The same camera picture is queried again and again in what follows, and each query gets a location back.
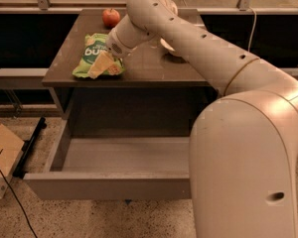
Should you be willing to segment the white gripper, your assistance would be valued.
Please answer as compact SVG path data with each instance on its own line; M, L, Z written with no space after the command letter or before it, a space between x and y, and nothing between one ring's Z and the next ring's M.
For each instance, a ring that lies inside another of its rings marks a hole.
M114 59L112 56L123 59L134 51L134 48L127 47L119 40L116 29L112 29L109 32L108 36L106 37L105 44L108 52L100 52L87 72L87 75L92 79L96 79L108 68L114 65Z

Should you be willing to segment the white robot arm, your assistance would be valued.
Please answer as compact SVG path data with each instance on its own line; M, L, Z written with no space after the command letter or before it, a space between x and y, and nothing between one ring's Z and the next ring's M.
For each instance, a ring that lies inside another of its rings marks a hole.
M197 238L298 238L298 80L180 18L166 0L127 0L106 45L124 58L155 36L221 96L190 136Z

